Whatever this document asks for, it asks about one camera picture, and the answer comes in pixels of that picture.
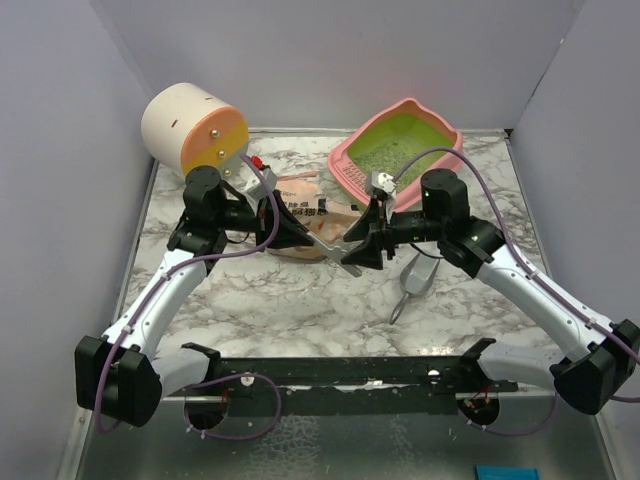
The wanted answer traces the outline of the beige cat litter bag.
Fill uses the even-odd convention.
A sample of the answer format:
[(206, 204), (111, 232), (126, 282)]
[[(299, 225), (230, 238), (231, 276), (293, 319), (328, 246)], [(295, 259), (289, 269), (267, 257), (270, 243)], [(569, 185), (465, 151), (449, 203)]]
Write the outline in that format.
[(329, 199), (318, 192), (318, 185), (310, 181), (316, 172), (280, 177), (276, 188), (294, 217), (314, 235), (328, 244), (341, 239), (360, 217), (358, 207)]

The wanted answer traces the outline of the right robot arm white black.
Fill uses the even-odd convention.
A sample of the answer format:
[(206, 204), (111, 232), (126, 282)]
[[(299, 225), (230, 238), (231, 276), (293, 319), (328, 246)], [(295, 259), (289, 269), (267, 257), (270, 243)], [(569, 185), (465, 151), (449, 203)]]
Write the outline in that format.
[(482, 340), (464, 355), (461, 383), (472, 391), (493, 381), (530, 384), (554, 390), (581, 413), (598, 413), (634, 373), (638, 326), (612, 322), (536, 269), (502, 230), (471, 214), (467, 186), (453, 171), (429, 170), (420, 187), (421, 211), (395, 213), (392, 176), (373, 173), (366, 182), (369, 206), (344, 237), (356, 246), (342, 264), (381, 269), (397, 246), (435, 242), (449, 264), (506, 297), (557, 346), (536, 350)]

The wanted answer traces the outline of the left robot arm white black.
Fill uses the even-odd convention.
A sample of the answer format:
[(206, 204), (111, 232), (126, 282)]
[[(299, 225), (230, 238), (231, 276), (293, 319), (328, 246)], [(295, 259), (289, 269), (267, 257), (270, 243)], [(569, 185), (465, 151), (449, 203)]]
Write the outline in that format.
[(74, 352), (75, 391), (80, 407), (131, 426), (145, 425), (160, 401), (192, 387), (206, 395), (220, 385), (220, 355), (187, 343), (167, 358), (155, 354), (160, 340), (191, 292), (221, 259), (231, 232), (252, 233), (250, 254), (285, 243), (289, 233), (309, 243), (294, 222), (267, 166), (249, 161), (253, 178), (234, 189), (214, 167), (201, 166), (185, 178), (184, 210), (171, 233), (160, 266), (125, 314), (100, 337), (83, 337)]

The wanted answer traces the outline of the grey metal scoop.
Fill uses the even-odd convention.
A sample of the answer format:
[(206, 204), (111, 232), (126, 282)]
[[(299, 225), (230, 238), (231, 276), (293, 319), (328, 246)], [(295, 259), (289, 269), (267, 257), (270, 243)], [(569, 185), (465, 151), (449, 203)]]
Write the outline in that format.
[(416, 254), (402, 270), (399, 284), (402, 297), (392, 310), (389, 324), (394, 325), (412, 298), (425, 295), (432, 287), (440, 260), (420, 253)]

